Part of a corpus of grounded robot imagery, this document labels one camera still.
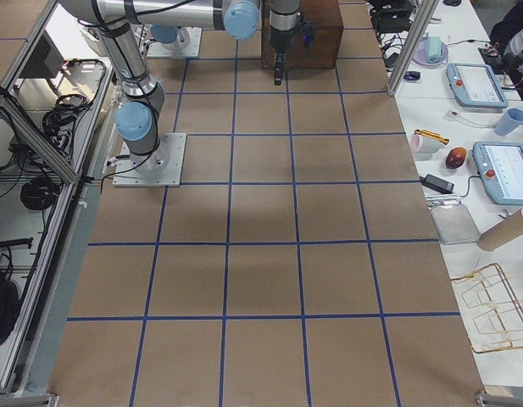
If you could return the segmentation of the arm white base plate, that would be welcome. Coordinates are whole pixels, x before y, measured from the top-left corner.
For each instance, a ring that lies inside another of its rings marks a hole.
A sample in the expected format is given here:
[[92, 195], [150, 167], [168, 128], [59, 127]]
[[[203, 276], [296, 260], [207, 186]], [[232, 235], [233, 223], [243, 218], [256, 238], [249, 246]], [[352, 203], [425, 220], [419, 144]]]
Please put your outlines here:
[[186, 133], [165, 133], [161, 135], [158, 149], [146, 161], [140, 156], [130, 156], [125, 142], [121, 154], [128, 158], [117, 164], [117, 176], [113, 178], [115, 187], [178, 187], [186, 150]]
[[195, 27], [186, 27], [191, 37], [190, 43], [185, 47], [176, 45], [166, 46], [156, 42], [151, 35], [148, 40], [146, 51], [149, 59], [194, 59], [199, 55], [200, 42], [202, 38], [202, 29]]

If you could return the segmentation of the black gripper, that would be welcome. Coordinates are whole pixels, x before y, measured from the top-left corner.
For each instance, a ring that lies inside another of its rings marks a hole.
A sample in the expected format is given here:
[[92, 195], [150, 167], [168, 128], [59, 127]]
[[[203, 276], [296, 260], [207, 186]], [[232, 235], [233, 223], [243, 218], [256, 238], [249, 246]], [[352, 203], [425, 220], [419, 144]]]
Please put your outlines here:
[[275, 50], [274, 67], [273, 67], [273, 83], [275, 86], [280, 86], [284, 74], [286, 72], [287, 52], [292, 46], [296, 30], [291, 28], [290, 30], [281, 31], [277, 30], [272, 25], [270, 26], [269, 32], [269, 44]]

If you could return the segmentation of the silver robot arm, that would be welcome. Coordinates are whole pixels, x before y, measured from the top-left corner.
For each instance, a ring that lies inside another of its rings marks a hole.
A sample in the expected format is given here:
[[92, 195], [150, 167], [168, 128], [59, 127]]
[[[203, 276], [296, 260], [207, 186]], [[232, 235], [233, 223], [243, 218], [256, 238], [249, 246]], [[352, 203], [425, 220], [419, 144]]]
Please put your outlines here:
[[192, 27], [225, 31], [235, 40], [250, 38], [258, 27], [260, 1], [63, 1], [61, 6], [94, 28], [122, 81], [126, 97], [115, 116], [135, 170], [160, 172], [170, 152], [159, 135], [164, 90], [150, 74], [133, 25]]
[[152, 25], [150, 33], [156, 42], [166, 46], [185, 47], [191, 41], [188, 29], [182, 26]]

